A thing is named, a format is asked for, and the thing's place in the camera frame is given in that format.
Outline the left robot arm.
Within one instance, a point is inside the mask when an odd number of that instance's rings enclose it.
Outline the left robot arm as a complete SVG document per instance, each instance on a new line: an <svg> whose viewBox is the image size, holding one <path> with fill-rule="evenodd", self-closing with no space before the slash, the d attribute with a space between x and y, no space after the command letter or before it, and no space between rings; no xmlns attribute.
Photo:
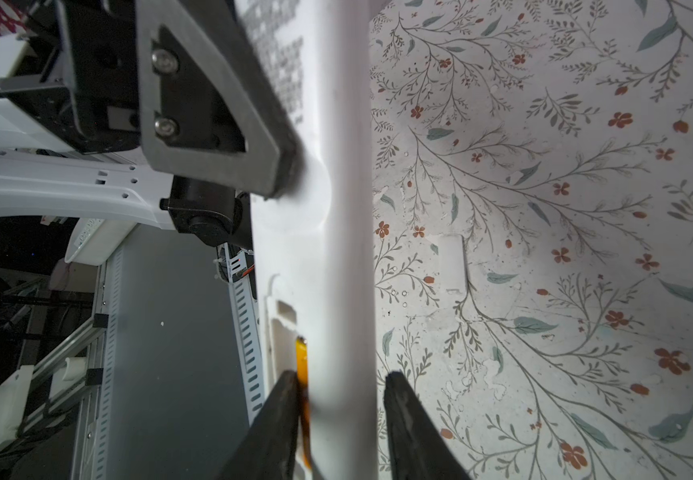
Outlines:
<svg viewBox="0 0 693 480"><path fill-rule="evenodd" d="M248 249L297 147L230 1L0 1L0 217Z"/></svg>

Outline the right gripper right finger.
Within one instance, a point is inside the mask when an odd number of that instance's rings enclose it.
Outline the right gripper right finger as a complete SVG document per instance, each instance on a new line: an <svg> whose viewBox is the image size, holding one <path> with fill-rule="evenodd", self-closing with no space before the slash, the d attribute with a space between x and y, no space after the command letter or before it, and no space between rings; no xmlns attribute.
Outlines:
<svg viewBox="0 0 693 480"><path fill-rule="evenodd" d="M402 372L386 377L384 406L394 480L469 479Z"/></svg>

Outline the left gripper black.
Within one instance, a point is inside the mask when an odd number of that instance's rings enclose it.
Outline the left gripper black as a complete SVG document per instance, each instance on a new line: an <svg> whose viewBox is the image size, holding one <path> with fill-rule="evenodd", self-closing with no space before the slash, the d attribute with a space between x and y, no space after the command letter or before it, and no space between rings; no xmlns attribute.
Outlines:
<svg viewBox="0 0 693 480"><path fill-rule="evenodd" d="M284 193L298 140L232 2L14 6L26 54L0 77L0 98L70 148L140 145L160 172L264 198Z"/></svg>

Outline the orange battery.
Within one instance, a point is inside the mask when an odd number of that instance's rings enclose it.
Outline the orange battery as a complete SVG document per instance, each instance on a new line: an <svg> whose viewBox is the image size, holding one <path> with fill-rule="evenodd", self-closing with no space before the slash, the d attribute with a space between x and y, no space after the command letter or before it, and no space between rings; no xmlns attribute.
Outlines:
<svg viewBox="0 0 693 480"><path fill-rule="evenodd" d="M310 454L310 400L308 400L308 345L306 339L296 338L296 381L300 392L300 428L302 428L302 452L304 466L312 467Z"/></svg>

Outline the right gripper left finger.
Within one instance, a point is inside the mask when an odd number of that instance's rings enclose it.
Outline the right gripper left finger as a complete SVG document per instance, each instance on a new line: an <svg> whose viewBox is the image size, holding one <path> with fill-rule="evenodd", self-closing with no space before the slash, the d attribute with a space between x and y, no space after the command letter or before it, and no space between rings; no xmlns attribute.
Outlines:
<svg viewBox="0 0 693 480"><path fill-rule="evenodd" d="M298 377L296 372L286 370L266 398L248 434L218 474L218 479L294 478L300 423L298 418Z"/></svg>

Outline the white battery compartment cover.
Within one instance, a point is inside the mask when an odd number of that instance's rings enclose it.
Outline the white battery compartment cover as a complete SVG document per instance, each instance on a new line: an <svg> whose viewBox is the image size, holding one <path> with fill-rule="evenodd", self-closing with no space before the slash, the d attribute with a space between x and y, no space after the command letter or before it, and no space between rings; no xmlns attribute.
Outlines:
<svg viewBox="0 0 693 480"><path fill-rule="evenodd" d="M433 244L438 252L440 286L448 294L465 294L468 274L464 239L458 234L437 235Z"/></svg>

